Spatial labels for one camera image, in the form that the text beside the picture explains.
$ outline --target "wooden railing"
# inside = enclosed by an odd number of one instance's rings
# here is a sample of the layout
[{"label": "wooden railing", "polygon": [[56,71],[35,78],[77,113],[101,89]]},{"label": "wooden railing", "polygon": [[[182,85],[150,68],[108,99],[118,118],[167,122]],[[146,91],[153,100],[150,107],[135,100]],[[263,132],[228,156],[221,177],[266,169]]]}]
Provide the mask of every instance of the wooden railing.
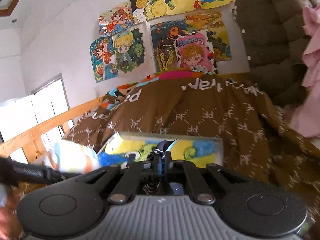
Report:
[{"label": "wooden railing", "polygon": [[68,132],[69,120],[88,112],[90,109],[100,105],[101,102],[102,97],[76,106],[69,111],[59,114],[45,122],[42,122],[35,127],[12,138],[11,140],[0,144],[0,156],[8,157],[12,152],[22,147],[22,150],[28,162],[33,162],[37,158],[37,155],[41,155],[46,152],[46,149],[41,140],[41,135],[58,126],[61,126],[64,133]]}]

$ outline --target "pink cloth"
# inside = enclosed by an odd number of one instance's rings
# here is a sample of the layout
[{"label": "pink cloth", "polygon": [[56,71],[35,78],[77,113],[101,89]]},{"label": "pink cloth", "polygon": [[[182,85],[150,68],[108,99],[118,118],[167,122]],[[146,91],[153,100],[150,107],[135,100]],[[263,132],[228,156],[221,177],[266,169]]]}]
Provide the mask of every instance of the pink cloth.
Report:
[{"label": "pink cloth", "polygon": [[320,5],[303,9],[304,30],[312,36],[302,60],[308,67],[302,85],[311,90],[292,116],[290,127],[304,137],[320,137]]}]

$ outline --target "brown bedding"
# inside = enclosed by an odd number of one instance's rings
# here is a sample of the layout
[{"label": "brown bedding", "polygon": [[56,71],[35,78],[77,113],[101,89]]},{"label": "brown bedding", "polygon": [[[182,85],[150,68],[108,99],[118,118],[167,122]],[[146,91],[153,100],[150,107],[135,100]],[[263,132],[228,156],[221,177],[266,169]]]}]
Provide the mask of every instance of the brown bedding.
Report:
[{"label": "brown bedding", "polygon": [[66,139],[98,152],[116,131],[221,137],[225,167],[296,192],[319,216],[320,150],[287,127],[250,82],[201,75],[162,75],[115,105],[117,93],[108,94]]}]

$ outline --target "quilted jacket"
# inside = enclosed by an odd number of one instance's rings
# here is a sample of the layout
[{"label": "quilted jacket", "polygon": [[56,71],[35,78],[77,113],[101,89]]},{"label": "quilted jacket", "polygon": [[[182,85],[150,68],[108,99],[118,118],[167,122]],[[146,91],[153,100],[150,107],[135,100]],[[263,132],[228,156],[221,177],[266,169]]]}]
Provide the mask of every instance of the quilted jacket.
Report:
[{"label": "quilted jacket", "polygon": [[236,0],[236,21],[242,30],[252,81],[273,103],[302,103],[301,60],[310,38],[303,26],[302,9],[316,0]]}]

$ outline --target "window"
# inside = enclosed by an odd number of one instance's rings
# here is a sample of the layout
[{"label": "window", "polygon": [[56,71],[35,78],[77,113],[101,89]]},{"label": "window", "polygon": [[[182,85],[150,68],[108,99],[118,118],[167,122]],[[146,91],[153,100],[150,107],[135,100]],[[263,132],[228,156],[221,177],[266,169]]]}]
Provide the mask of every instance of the window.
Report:
[{"label": "window", "polygon": [[[32,91],[30,96],[0,103],[0,141],[2,139],[6,142],[68,110],[69,105],[60,74]],[[73,127],[73,120],[69,120],[68,125],[70,128]],[[46,150],[49,150],[62,136],[63,131],[60,127],[43,134],[41,139]],[[27,163],[21,148],[10,157],[18,162]]]}]

